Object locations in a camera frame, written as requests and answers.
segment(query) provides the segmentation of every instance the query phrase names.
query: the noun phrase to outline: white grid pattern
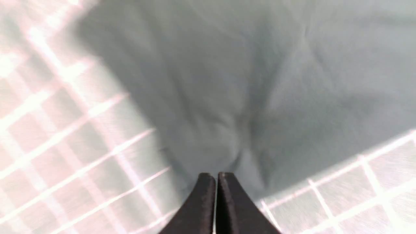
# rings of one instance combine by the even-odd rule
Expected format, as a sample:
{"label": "white grid pattern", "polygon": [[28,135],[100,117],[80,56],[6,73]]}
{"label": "white grid pattern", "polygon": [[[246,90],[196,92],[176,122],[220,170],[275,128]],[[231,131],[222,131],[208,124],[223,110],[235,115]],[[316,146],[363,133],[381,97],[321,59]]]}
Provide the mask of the white grid pattern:
{"label": "white grid pattern", "polygon": [[[374,152],[368,154],[368,155],[360,155],[359,156],[359,160],[337,170],[336,172],[333,172],[327,176],[325,176],[324,178],[318,180],[317,182],[313,182],[312,180],[309,180],[309,186],[303,187],[297,191],[295,191],[293,194],[286,196],[282,199],[279,199],[269,205],[267,205],[266,207],[263,207],[261,209],[262,212],[266,212],[267,214],[270,213],[270,215],[272,215],[271,212],[267,212],[267,210],[273,209],[277,206],[282,205],[283,203],[286,203],[292,199],[295,199],[296,197],[306,193],[307,191],[313,190],[315,192],[315,194],[318,197],[318,200],[320,201],[323,209],[325,210],[325,212],[328,215],[328,219],[323,221],[322,223],[320,223],[319,225],[312,227],[310,229],[304,230],[301,233],[307,233],[307,234],[312,234],[312,233],[317,233],[317,232],[321,232],[323,230],[325,230],[326,228],[329,227],[334,227],[335,230],[337,231],[337,233],[342,232],[339,227],[337,226],[338,223],[340,223],[341,221],[344,221],[346,219],[349,219],[371,207],[374,207],[378,204],[381,204],[385,211],[387,216],[389,217],[389,219],[391,220],[392,224],[394,225],[394,227],[396,228],[396,230],[400,233],[406,233],[406,231],[408,231],[409,229],[403,230],[400,228],[400,221],[397,218],[394,210],[391,208],[390,204],[389,204],[389,200],[391,200],[392,198],[401,195],[405,192],[408,192],[414,188],[416,188],[416,178],[413,178],[412,180],[405,182],[404,184],[397,186],[395,188],[383,191],[382,188],[379,185],[379,182],[377,181],[377,178],[375,177],[374,173],[372,172],[371,168],[368,165],[368,162],[371,160],[374,160],[375,158],[378,158],[379,156],[382,156],[402,145],[404,145],[405,143],[408,142],[414,142],[416,144],[416,132],[415,130],[411,130],[408,134],[406,134],[403,137],[398,138],[397,140],[393,141],[390,144],[387,144],[383,147],[381,147],[378,150],[375,150]],[[372,185],[373,189],[376,192],[376,196],[365,201],[362,202],[352,208],[350,208],[347,211],[344,211],[343,213],[337,215],[337,216],[333,216],[329,207],[325,204],[322,196],[320,196],[320,193],[318,191],[318,187],[322,184],[328,183],[330,181],[332,181],[333,179],[359,167],[362,166],[364,171],[365,171],[365,175],[367,177],[367,179],[370,181],[370,184]]]}
{"label": "white grid pattern", "polygon": [[[65,87],[66,91],[68,92],[72,100],[74,100],[77,103],[78,107],[80,107],[82,112],[85,113],[88,108],[87,100],[83,98],[81,93],[77,92],[75,85],[67,79],[67,69],[63,67],[53,50],[46,43],[45,36],[43,36],[37,28],[31,28],[29,33],[31,36],[30,42],[32,46],[43,56],[44,60],[47,62],[53,73],[59,78],[58,80]],[[106,128],[99,122],[98,119],[91,119],[91,123],[96,129],[96,131],[103,137],[107,147],[110,149],[113,148],[116,145],[117,140],[114,139],[114,134],[108,132],[108,130],[106,130]],[[157,204],[150,196],[146,188],[141,186],[141,182],[138,175],[132,169],[131,165],[129,164],[128,160],[126,160],[126,157],[122,152],[116,155],[116,161],[126,172],[130,181],[134,185],[139,187],[138,192],[140,196],[145,200],[153,214],[155,214],[157,218],[161,218],[162,213],[160,209],[158,208]]]}
{"label": "white grid pattern", "polygon": [[[16,207],[10,201],[7,194],[3,191],[3,189],[0,189],[0,211],[3,214],[8,214],[9,212],[12,212],[15,209]],[[15,232],[32,233],[30,228],[26,226],[26,224],[19,217],[13,217],[12,219],[8,221],[8,224],[10,225],[12,230]]]}
{"label": "white grid pattern", "polygon": [[[76,71],[71,74],[79,74],[82,73],[84,70]],[[14,92],[19,94],[22,98],[28,95],[31,95],[30,89],[26,86],[23,80],[20,79],[20,77],[17,75],[13,79],[16,84],[13,84],[13,82],[10,82],[11,87],[14,89]],[[46,112],[43,110],[42,107],[39,107],[38,111],[32,112],[32,115],[35,117],[38,124],[41,125],[42,129],[47,133],[55,133],[57,132],[57,127],[53,124],[53,121],[48,117]],[[78,160],[78,157],[73,152],[73,150],[69,147],[68,144],[63,142],[63,144],[59,144],[57,146],[58,152],[65,158],[65,161],[71,166],[71,168],[74,171],[78,171],[82,168],[81,162]],[[89,176],[84,175],[81,179],[82,185],[87,189],[87,191],[92,195],[93,200],[97,203],[103,203],[104,202],[104,196],[100,192],[100,190],[97,188],[97,186],[94,184],[94,182],[89,178]],[[112,226],[115,230],[117,230],[118,233],[126,233],[126,230],[118,220],[118,218],[115,216],[114,212],[106,207],[104,209],[104,215],[106,218],[110,221]]]}
{"label": "white grid pattern", "polygon": [[[62,29],[66,23],[67,20],[63,20],[63,16],[68,17],[68,12],[71,12],[72,9],[72,4],[79,6],[79,2],[77,1],[70,1],[70,4],[65,5],[64,7],[62,7],[56,14],[53,14],[51,16],[46,17],[45,22],[41,25],[38,26],[38,28],[40,28],[41,30],[37,30],[36,28],[31,28],[30,33],[33,36],[33,32],[35,32],[35,36],[30,38],[30,42],[31,45],[37,49],[37,51],[43,55],[43,58],[47,61],[48,65],[50,68],[52,68],[52,71],[54,72],[56,78],[41,92],[33,95],[30,90],[28,89],[27,85],[24,83],[23,80],[15,80],[15,82],[18,83],[19,87],[16,87],[15,84],[12,83],[12,85],[14,85],[15,89],[14,91],[17,92],[20,95],[20,98],[23,97],[27,97],[29,96],[29,98],[26,99],[26,101],[19,107],[17,108],[12,114],[4,117],[3,119],[1,119],[0,122],[0,126],[2,127],[2,129],[6,130],[9,126],[11,126],[14,122],[16,122],[17,120],[19,120],[22,116],[30,113],[31,111],[33,111],[35,108],[37,108],[42,102],[44,102],[45,100],[47,100],[49,97],[51,97],[54,93],[56,93],[60,88],[65,88],[66,91],[70,94],[71,98],[78,104],[78,106],[81,107],[82,112],[85,114],[83,117],[79,118],[77,121],[75,121],[74,123],[72,123],[70,126],[68,126],[67,128],[65,128],[63,131],[56,133],[53,136],[50,136],[50,140],[47,141],[45,144],[41,145],[40,147],[36,148],[35,150],[33,150],[32,152],[30,152],[29,154],[27,154],[25,157],[20,158],[19,160],[16,160],[15,163],[13,165],[11,165],[10,167],[6,168],[6,170],[3,170],[1,172],[1,176],[0,179],[4,179],[5,177],[7,177],[8,175],[10,175],[12,172],[14,172],[15,170],[24,167],[25,164],[30,163],[31,160],[33,160],[35,157],[41,155],[43,152],[45,152],[47,149],[49,149],[51,146],[57,144],[58,142],[62,141],[66,136],[70,135],[72,132],[74,132],[75,130],[77,130],[79,127],[81,127],[83,124],[85,124],[86,122],[91,122],[93,124],[93,126],[95,127],[96,130],[98,130],[98,133],[104,138],[104,141],[107,145],[107,147],[109,149],[113,149],[110,153],[104,155],[103,157],[101,157],[100,159],[98,159],[97,161],[93,162],[92,164],[90,164],[87,167],[81,168],[81,164],[79,162],[79,160],[77,159],[76,155],[72,152],[72,150],[69,148],[69,146],[67,146],[66,144],[60,144],[58,147],[58,150],[60,151],[60,153],[66,158],[66,161],[69,162],[69,164],[71,165],[71,167],[76,170],[76,173],[72,176],[70,176],[69,178],[65,179],[64,181],[58,183],[57,185],[55,185],[54,187],[51,187],[43,192],[41,192],[39,194],[39,196],[37,196],[36,198],[34,198],[32,201],[29,201],[28,203],[24,204],[23,206],[14,209],[13,211],[8,213],[7,215],[5,215],[2,219],[0,219],[0,224],[12,219],[18,220],[18,224],[23,224],[21,222],[20,219],[18,219],[18,217],[16,217],[20,212],[22,212],[23,210],[25,210],[26,208],[28,208],[29,206],[43,200],[43,199],[51,199],[51,194],[56,191],[59,188],[62,188],[64,185],[68,184],[69,182],[71,182],[72,180],[74,180],[75,178],[84,175],[87,171],[91,170],[92,168],[96,167],[97,165],[99,165],[101,162],[103,162],[105,159],[116,155],[117,158],[117,162],[120,164],[120,166],[124,169],[124,171],[126,171],[126,173],[128,174],[129,178],[132,180],[133,184],[135,185],[134,188],[132,188],[131,190],[109,200],[104,202],[104,198],[101,194],[101,192],[99,192],[99,190],[96,188],[96,186],[92,183],[92,181],[87,177],[86,180],[85,178],[82,180],[84,183],[84,187],[86,187],[89,191],[90,194],[93,195],[94,200],[98,203],[101,204],[98,207],[96,207],[94,210],[91,210],[90,212],[87,212],[86,214],[80,216],[77,219],[72,220],[71,222],[67,222],[67,220],[64,220],[64,222],[66,223],[65,225],[62,225],[59,229],[55,230],[53,233],[58,233],[61,232],[63,230],[66,230],[68,228],[72,228],[72,226],[81,221],[82,219],[88,217],[89,215],[93,214],[94,212],[104,209],[104,213],[106,214],[106,218],[113,224],[115,230],[118,231],[118,233],[125,233],[126,231],[124,230],[124,228],[122,227],[122,225],[119,223],[119,221],[117,220],[117,218],[114,216],[114,214],[111,212],[111,210],[108,208],[108,205],[110,205],[112,202],[124,197],[127,194],[130,194],[136,190],[139,191],[140,195],[145,199],[145,201],[147,202],[147,204],[150,206],[151,210],[155,213],[155,215],[158,217],[158,220],[154,223],[152,223],[150,226],[145,227],[145,228],[152,228],[153,226],[155,226],[156,224],[162,223],[164,224],[166,221],[165,219],[169,216],[169,215],[165,215],[162,216],[160,210],[158,209],[156,203],[152,200],[152,198],[150,197],[150,195],[148,194],[148,192],[145,190],[144,185],[151,181],[152,179],[154,179],[156,176],[161,175],[162,173],[166,172],[168,170],[168,168],[163,169],[161,172],[156,173],[154,176],[152,176],[151,178],[146,179],[145,181],[141,182],[138,179],[138,176],[135,174],[135,172],[133,171],[133,169],[131,168],[131,166],[129,165],[129,163],[127,162],[127,160],[124,158],[124,155],[121,153],[122,150],[126,149],[127,147],[129,147],[130,145],[134,144],[135,142],[141,140],[143,137],[147,136],[148,134],[153,132],[153,129],[149,129],[146,130],[145,132],[135,136],[133,139],[124,141],[122,143],[120,143],[119,145],[117,145],[113,139],[110,137],[111,133],[108,133],[105,131],[105,128],[103,128],[101,126],[101,124],[94,119],[95,116],[105,112],[107,109],[111,108],[111,106],[115,105],[116,103],[118,103],[119,101],[121,101],[122,99],[124,99],[126,97],[126,95],[117,95],[114,99],[109,100],[105,103],[102,103],[100,105],[97,105],[95,108],[91,108],[88,109],[87,108],[87,100],[82,99],[82,96],[80,95],[80,93],[76,92],[76,87],[74,84],[72,84],[70,82],[70,78],[77,76],[77,74],[81,73],[83,70],[88,69],[88,64],[87,66],[82,66],[85,65],[85,63],[81,62],[81,71],[72,71],[73,69],[71,68],[65,68],[61,65],[60,61],[57,59],[57,57],[54,55],[53,51],[50,49],[50,47],[46,44],[46,37],[42,35],[42,32],[45,33],[45,35],[47,36],[51,36],[53,34],[55,34],[57,32],[57,29]],[[27,28],[27,25],[30,25],[28,20],[23,19],[22,23],[20,24],[21,28]],[[17,62],[12,62],[11,64],[13,65],[12,67],[8,68],[7,72],[3,72],[3,75],[10,75],[14,72],[14,70],[22,63],[24,63],[26,61],[26,59],[28,58],[28,56],[20,56],[18,57],[18,63]],[[41,124],[43,130],[45,132],[56,132],[57,128],[56,126],[54,126],[52,124],[51,119],[47,116],[46,112],[39,107],[38,110],[34,111],[33,116],[35,117],[36,121]]]}
{"label": "white grid pattern", "polygon": [[[0,143],[9,153],[9,155],[12,155],[14,157],[15,160],[17,159],[18,155],[24,154],[23,150],[19,147],[19,144],[6,131],[4,131],[1,134]],[[35,167],[30,162],[27,165],[24,165],[21,168],[21,170],[32,184],[32,187],[34,187],[38,192],[42,192],[47,188],[46,182],[43,180],[43,178],[39,175]],[[45,205],[52,211],[52,213],[55,215],[56,219],[61,225],[68,222],[68,217],[64,209],[52,195],[42,200],[42,202],[44,202]],[[69,233],[77,234],[78,232],[75,229],[71,229]]]}

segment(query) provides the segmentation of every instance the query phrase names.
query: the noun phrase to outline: gray fabric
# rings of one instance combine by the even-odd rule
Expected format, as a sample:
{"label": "gray fabric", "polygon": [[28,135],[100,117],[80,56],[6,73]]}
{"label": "gray fabric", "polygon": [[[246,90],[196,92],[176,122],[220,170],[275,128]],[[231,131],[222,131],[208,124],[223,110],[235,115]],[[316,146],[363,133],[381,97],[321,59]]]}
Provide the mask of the gray fabric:
{"label": "gray fabric", "polygon": [[80,22],[190,186],[253,198],[416,123],[414,0],[105,0]]}

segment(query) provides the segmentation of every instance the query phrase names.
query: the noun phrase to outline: wrinkled fabric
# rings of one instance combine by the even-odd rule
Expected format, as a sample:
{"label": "wrinkled fabric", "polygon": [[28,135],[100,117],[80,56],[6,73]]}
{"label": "wrinkled fabric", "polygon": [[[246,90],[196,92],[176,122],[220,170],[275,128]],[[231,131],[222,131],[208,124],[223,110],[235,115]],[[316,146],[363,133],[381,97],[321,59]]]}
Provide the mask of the wrinkled fabric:
{"label": "wrinkled fabric", "polygon": [[192,184],[258,198],[414,127],[416,3],[103,1],[79,35]]}

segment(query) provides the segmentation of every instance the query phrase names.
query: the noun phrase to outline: gray cloth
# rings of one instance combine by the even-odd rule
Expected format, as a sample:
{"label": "gray cloth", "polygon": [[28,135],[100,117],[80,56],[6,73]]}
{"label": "gray cloth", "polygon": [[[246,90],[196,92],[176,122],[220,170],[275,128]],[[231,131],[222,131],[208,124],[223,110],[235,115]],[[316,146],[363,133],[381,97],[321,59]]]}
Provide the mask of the gray cloth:
{"label": "gray cloth", "polygon": [[185,187],[263,197],[416,123],[414,0],[105,0],[79,35]]}

